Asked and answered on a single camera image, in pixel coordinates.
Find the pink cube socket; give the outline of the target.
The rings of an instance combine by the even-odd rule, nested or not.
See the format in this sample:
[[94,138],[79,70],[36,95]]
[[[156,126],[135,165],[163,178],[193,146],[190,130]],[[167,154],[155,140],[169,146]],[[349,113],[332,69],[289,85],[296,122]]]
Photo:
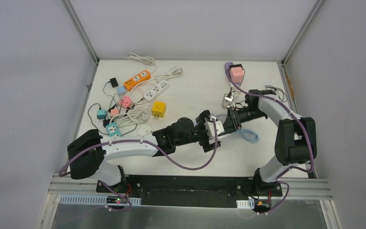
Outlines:
[[245,77],[245,70],[242,64],[232,64],[228,67],[228,75],[237,86],[241,86]]

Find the yellow white cube socket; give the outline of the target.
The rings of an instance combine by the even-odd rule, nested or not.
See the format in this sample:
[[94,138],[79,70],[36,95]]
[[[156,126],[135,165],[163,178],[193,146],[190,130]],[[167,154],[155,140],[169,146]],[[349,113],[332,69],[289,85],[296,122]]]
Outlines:
[[157,118],[164,118],[166,113],[166,103],[155,101],[151,109],[152,116]]

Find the purple power strip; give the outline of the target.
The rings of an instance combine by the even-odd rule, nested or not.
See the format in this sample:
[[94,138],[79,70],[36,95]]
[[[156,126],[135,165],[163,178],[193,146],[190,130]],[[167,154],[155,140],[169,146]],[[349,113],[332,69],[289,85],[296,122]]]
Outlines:
[[234,64],[233,62],[226,62],[224,64],[224,70],[228,79],[240,87],[245,76],[243,66],[241,64]]

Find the white plug adapter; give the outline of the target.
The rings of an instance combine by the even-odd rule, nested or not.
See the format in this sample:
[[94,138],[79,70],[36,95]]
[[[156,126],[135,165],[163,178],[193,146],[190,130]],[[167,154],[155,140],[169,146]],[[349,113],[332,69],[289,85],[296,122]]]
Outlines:
[[148,124],[142,124],[140,125],[137,134],[139,136],[147,136],[152,133],[152,127]]

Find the teal power strip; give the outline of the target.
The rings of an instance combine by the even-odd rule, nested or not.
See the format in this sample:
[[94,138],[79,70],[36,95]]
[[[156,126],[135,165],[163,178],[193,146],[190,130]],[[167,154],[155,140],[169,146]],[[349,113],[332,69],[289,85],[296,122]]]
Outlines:
[[105,128],[108,132],[108,136],[110,136],[110,137],[121,137],[122,136],[116,123],[109,123],[106,125]]

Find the salmon pink charger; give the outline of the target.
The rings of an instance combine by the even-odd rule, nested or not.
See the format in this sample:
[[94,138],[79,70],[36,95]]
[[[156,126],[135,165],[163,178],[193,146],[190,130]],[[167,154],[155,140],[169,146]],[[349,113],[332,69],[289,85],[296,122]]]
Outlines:
[[114,117],[120,113],[119,109],[113,108],[110,110],[110,117]]

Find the teal usb charger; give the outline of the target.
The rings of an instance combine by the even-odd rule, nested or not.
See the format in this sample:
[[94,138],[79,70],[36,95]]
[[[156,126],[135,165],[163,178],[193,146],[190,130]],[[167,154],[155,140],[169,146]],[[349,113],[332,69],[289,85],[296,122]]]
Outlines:
[[107,116],[106,110],[104,110],[104,109],[97,110],[97,113],[96,113],[97,119],[104,120],[106,118],[106,116]]

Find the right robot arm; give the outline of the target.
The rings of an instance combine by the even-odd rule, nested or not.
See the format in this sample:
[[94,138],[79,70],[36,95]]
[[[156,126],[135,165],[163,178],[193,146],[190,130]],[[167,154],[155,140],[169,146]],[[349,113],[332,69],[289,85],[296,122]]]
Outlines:
[[272,90],[250,90],[245,103],[240,109],[228,108],[223,122],[225,133],[237,132],[243,123],[262,117],[277,126],[274,156],[255,171],[249,185],[251,192],[262,196],[280,187],[278,179],[290,169],[316,157],[315,121],[293,113]]

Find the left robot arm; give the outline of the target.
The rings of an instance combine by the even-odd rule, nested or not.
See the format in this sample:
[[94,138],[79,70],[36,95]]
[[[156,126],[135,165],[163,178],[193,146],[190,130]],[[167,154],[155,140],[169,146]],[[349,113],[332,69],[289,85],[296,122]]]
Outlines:
[[220,146],[218,136],[224,132],[223,123],[209,110],[200,113],[195,121],[182,117],[145,136],[104,137],[97,129],[91,129],[67,146],[69,161],[65,168],[69,171],[62,169],[61,175],[70,175],[74,180],[94,178],[121,193],[126,188],[124,173],[109,160],[132,156],[164,156],[170,160],[178,146],[191,143],[198,143],[204,152],[212,151],[215,156]]

